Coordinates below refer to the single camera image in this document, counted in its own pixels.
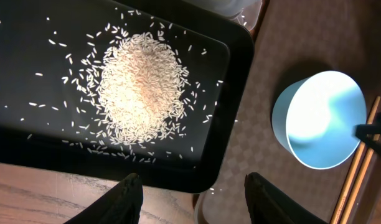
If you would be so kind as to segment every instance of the wooden surface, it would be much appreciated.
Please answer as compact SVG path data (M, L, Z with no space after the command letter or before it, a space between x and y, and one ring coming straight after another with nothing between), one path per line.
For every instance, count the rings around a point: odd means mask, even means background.
M0 223L63 223L116 182L0 164ZM192 194L144 187L139 223L194 223Z

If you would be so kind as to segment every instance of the checkered tablecloth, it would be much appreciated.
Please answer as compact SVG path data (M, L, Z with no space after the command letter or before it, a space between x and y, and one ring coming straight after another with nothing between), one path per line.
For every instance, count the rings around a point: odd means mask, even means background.
M332 69L357 81L370 109L381 91L380 62L372 60L380 56L370 52L375 49L371 37L380 38L380 32L372 34L369 30L370 6L362 2L270 2L258 34L238 122L214 191L207 192L202 204L210 224L251 223L243 187L246 174L251 172L260 173L310 212L330 221L352 158L329 170L303 166L276 140L271 108L281 80L293 78L294 83L314 72Z

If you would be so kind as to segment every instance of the black baking tray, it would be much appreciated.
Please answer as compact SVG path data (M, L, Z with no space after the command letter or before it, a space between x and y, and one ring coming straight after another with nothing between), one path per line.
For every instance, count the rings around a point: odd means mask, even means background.
M131 15L131 10L140 15ZM145 185L190 193L205 191L215 182L254 54L252 38L244 27L175 0L0 1L0 20L0 162L111 180L136 172ZM90 129L98 131L90 121L98 118L96 109L79 101L82 94L70 80L65 85L61 80L70 76L69 68L73 75L84 68L80 60L92 51L87 42L96 44L97 58L102 58L114 37L105 34L108 22L130 35L150 31L154 36L163 23L165 42L179 51L183 66L190 71L192 86L186 87L183 97L191 98L191 91L199 94L195 110L187 108L188 116L181 120L187 136L156 140L156 145L145 144L146 149L133 146L135 162L133 156L123 159L88 153L85 148L94 149L93 136L78 125L90 123ZM98 31L103 33L98 40L85 35L95 36ZM68 47L52 45L48 39ZM207 54L201 55L204 49ZM69 53L73 65L65 59ZM35 76L35 72L44 76ZM217 80L223 83L217 86ZM201 82L200 88L195 82ZM46 106L35 108L28 102ZM78 114L76 106L87 113ZM213 117L203 123L207 114ZM82 142L84 149L62 139ZM106 151L121 149L109 146ZM129 148L123 152L128 155ZM147 152L154 152L154 164L139 162L148 159Z

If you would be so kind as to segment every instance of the pile of rice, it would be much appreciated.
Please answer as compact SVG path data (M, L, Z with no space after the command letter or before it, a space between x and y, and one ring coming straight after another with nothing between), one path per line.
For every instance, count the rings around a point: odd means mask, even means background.
M113 144L164 139L179 129L177 121L184 116L179 98L189 72L176 62L169 45L149 32L136 34L109 47L103 63L96 89Z

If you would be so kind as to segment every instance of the light blue bowl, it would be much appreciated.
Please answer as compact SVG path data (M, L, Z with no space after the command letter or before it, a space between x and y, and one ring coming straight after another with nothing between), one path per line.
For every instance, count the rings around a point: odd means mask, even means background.
M365 122L365 98L358 84L335 71L290 85L272 112L277 140L312 169L329 169L348 159L359 144L354 127Z

